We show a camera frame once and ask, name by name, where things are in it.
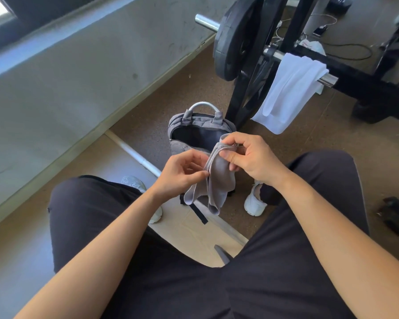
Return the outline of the person's left hand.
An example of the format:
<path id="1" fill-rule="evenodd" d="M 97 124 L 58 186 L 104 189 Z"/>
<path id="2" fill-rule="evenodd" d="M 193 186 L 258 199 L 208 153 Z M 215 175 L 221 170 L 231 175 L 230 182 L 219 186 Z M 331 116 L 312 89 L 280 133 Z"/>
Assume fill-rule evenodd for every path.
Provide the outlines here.
<path id="1" fill-rule="evenodd" d="M 207 159 L 208 155 L 198 150 L 188 150 L 169 158 L 165 164 L 161 175 L 147 193 L 156 202 L 164 203 L 171 198 L 184 193 L 184 187 L 179 186 L 179 175 L 183 173 L 182 168 L 185 164 L 192 161 L 201 161 Z"/>

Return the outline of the person's right hand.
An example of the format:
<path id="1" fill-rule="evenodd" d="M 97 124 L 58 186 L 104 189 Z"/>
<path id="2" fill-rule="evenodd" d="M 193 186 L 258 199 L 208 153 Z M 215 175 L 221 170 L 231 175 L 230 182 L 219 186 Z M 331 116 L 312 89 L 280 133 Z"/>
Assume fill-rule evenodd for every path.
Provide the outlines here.
<path id="1" fill-rule="evenodd" d="M 229 163 L 231 171 L 243 169 L 250 177 L 275 189 L 284 187 L 291 171 L 276 157 L 261 136 L 234 132 L 229 134 L 223 143 L 237 144 L 237 150 L 245 151 L 245 163 Z"/>

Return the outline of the grey sock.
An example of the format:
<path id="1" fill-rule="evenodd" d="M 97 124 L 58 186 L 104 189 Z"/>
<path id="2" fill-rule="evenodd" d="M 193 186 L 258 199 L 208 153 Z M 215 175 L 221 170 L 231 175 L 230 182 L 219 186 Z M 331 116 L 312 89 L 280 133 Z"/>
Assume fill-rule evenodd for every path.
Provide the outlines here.
<path id="1" fill-rule="evenodd" d="M 203 180 L 202 182 L 199 182 L 197 184 L 194 184 L 190 187 L 184 187 L 184 194 L 185 194 L 185 203 L 186 204 L 192 204 L 195 200 L 200 198 L 201 196 L 207 196 L 208 195 L 208 187 L 209 187 L 209 180 L 210 180 L 210 165 L 209 165 L 209 157 L 207 159 L 201 160 L 201 161 L 192 161 L 189 164 L 185 164 L 182 168 L 183 173 L 193 173 L 196 171 L 208 171 L 209 176 Z"/>
<path id="2" fill-rule="evenodd" d="M 220 137 L 205 165 L 205 169 L 209 173 L 206 180 L 208 209 L 214 215 L 219 215 L 228 193 L 235 189 L 234 171 L 229 169 L 229 162 L 219 155 L 220 152 L 225 151 L 235 152 L 238 148 L 237 144 L 223 143 L 228 135 L 229 133 Z"/>

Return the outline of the person's right forearm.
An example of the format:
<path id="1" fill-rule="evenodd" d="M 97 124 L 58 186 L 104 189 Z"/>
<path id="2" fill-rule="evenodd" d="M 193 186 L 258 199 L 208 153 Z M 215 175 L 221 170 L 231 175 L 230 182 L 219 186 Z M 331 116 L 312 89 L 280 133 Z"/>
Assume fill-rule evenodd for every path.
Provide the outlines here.
<path id="1" fill-rule="evenodd" d="M 399 319 L 399 260 L 284 165 L 271 166 L 264 182 L 287 201 L 357 319 Z"/>

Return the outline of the person's left forearm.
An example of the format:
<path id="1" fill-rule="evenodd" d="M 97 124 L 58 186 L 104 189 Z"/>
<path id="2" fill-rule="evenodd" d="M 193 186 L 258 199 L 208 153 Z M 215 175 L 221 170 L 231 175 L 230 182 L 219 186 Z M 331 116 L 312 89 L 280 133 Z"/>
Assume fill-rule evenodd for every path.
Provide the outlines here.
<path id="1" fill-rule="evenodd" d="M 66 264 L 14 319 L 99 319 L 154 212 L 169 197 L 153 186 Z"/>

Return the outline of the grey backpack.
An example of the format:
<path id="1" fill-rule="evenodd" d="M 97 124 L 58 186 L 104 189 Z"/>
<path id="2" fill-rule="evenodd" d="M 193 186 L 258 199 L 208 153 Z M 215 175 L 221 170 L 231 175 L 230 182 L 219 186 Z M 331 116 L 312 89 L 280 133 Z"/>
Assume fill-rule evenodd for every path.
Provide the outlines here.
<path id="1" fill-rule="evenodd" d="M 211 154 L 215 144 L 224 134 L 236 132 L 236 126 L 223 117 L 213 104 L 201 101 L 192 105 L 184 113 L 173 116 L 168 125 L 168 137 L 172 155 L 195 149 Z M 203 224 L 208 222 L 194 202 L 185 203 L 185 194 L 180 195 L 181 204 L 188 205 Z"/>

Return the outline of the white sneaker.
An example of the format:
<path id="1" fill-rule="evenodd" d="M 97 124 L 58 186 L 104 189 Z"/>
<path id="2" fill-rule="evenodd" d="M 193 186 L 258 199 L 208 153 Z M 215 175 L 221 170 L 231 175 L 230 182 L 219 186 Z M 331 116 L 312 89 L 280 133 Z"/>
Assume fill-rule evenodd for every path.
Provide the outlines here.
<path id="1" fill-rule="evenodd" d="M 245 211 L 254 217 L 259 217 L 263 214 L 264 210 L 267 207 L 267 204 L 262 202 L 260 198 L 258 198 L 261 186 L 263 182 L 255 182 L 250 194 L 247 196 L 244 202 Z"/>
<path id="2" fill-rule="evenodd" d="M 144 183 L 138 179 L 137 177 L 134 176 L 128 176 L 128 177 L 124 177 L 122 178 L 121 184 L 135 188 L 137 190 L 139 190 L 141 193 L 145 193 L 147 191 L 147 187 L 144 185 Z M 163 209 L 160 206 L 154 213 L 154 215 L 152 216 L 152 218 L 149 220 L 149 224 L 155 224 L 158 223 L 160 221 L 160 219 L 163 216 Z"/>

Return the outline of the white towel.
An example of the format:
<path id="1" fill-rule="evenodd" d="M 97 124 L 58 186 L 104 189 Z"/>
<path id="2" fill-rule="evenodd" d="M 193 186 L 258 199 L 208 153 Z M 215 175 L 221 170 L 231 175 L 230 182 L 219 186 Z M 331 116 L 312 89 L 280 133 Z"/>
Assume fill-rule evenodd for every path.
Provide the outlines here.
<path id="1" fill-rule="evenodd" d="M 281 134 L 320 87 L 329 70 L 306 56 L 284 55 L 261 107 L 251 118 L 273 134 Z"/>

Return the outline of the black trousers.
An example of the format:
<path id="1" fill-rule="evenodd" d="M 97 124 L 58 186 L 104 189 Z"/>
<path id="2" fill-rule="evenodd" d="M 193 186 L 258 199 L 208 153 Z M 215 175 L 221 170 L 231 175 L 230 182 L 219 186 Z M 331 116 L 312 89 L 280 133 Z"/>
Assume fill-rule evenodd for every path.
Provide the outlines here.
<path id="1" fill-rule="evenodd" d="M 95 176 L 53 188 L 48 205 L 54 272 L 116 220 L 141 189 Z M 287 201 L 263 185 L 276 208 L 229 264 L 207 267 L 147 226 L 102 319 L 355 319 Z"/>

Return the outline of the black weight plate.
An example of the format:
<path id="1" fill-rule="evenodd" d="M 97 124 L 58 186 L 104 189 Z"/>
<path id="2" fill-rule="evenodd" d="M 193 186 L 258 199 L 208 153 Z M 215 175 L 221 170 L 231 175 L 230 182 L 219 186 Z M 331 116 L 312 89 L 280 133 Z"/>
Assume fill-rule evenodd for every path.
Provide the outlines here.
<path id="1" fill-rule="evenodd" d="M 278 9 L 280 0 L 273 1 Z M 225 81 L 237 79 L 259 34 L 263 4 L 270 0 L 237 0 L 224 14 L 213 45 L 215 72 Z"/>

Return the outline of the silver barbell bar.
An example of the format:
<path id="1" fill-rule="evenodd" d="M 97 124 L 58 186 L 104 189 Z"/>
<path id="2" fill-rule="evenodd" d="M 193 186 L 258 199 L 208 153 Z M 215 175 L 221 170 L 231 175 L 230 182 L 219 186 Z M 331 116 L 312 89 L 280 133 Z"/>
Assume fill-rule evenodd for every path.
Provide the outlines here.
<path id="1" fill-rule="evenodd" d="M 216 22 L 210 18 L 207 18 L 206 16 L 203 16 L 201 14 L 197 14 L 195 16 L 195 22 L 197 24 L 199 24 L 200 26 L 203 26 L 212 32 L 217 33 L 219 30 L 218 22 Z M 266 58 L 268 60 L 274 59 L 277 62 L 281 62 L 283 57 L 285 56 L 285 53 L 277 50 L 275 44 L 271 44 L 270 46 L 268 45 L 264 48 L 263 56 L 264 56 L 264 58 Z M 323 75 L 318 81 L 322 85 L 332 88 L 338 81 L 338 78 L 335 77 L 334 75 L 327 73 L 327 74 Z"/>

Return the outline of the white crumpled cloth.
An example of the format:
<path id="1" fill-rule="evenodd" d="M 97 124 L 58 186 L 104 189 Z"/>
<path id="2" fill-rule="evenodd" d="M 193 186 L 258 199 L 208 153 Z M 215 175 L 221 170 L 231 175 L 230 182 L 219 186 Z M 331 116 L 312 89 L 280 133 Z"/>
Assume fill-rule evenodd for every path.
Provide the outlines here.
<path id="1" fill-rule="evenodd" d="M 304 39 L 298 44 L 298 46 L 303 46 L 304 48 L 326 56 L 323 45 L 319 41 L 310 41 L 308 39 Z"/>

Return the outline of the black dumbbell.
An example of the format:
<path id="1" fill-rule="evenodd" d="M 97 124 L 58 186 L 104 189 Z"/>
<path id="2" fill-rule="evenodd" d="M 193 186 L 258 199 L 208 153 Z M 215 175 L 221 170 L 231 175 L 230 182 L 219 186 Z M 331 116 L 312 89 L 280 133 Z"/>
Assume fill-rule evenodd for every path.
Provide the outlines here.
<path id="1" fill-rule="evenodd" d="M 377 215 L 387 228 L 399 236 L 399 198 L 392 196 L 383 199 L 383 206 L 378 209 Z"/>

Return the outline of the black round object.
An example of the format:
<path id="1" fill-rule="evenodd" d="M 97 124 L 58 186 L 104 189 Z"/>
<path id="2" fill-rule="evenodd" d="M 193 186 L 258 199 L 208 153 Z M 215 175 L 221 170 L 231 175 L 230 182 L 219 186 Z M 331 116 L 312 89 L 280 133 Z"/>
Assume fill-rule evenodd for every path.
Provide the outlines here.
<path id="1" fill-rule="evenodd" d="M 335 15 L 345 15 L 352 3 L 353 0 L 329 0 L 326 10 Z"/>

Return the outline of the black exercise machine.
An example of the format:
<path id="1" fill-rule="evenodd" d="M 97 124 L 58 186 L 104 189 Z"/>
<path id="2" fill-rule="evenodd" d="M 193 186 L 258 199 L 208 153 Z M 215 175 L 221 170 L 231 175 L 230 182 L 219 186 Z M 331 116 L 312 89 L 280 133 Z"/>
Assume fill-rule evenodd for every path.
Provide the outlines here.
<path id="1" fill-rule="evenodd" d="M 390 70 L 399 63 L 399 21 L 392 37 L 384 46 L 372 77 L 376 80 L 376 93 L 366 99 L 358 100 L 352 109 L 351 116 L 368 124 L 375 124 L 388 117 L 399 120 L 399 82 L 383 80 Z"/>

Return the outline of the black metal rack frame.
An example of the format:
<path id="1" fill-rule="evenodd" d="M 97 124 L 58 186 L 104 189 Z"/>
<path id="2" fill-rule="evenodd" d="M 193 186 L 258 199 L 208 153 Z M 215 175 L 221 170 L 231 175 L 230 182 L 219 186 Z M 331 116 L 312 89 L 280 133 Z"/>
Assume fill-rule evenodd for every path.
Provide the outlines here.
<path id="1" fill-rule="evenodd" d="M 288 0 L 280 0 L 278 9 L 272 5 L 273 1 L 271 0 L 268 4 L 263 4 L 259 34 L 248 61 L 244 65 L 245 70 L 235 79 L 234 92 L 225 115 L 225 119 L 234 123 L 237 129 L 240 129 L 248 119 L 256 114 L 275 79 L 280 62 L 274 59 L 268 60 L 263 56 L 264 48 L 271 44 L 275 44 L 277 50 L 285 54 L 306 56 L 324 63 L 329 70 L 328 73 L 338 78 L 332 88 L 357 101 L 366 99 L 372 93 L 377 92 L 377 82 L 372 75 L 341 63 L 331 58 L 330 54 L 324 56 L 303 46 L 298 46 L 302 40 L 306 39 L 303 38 L 305 35 L 303 30 L 312 16 L 316 1 L 299 0 L 288 30 L 280 39 L 279 44 L 272 43 L 272 39 L 277 34 L 278 24 Z"/>

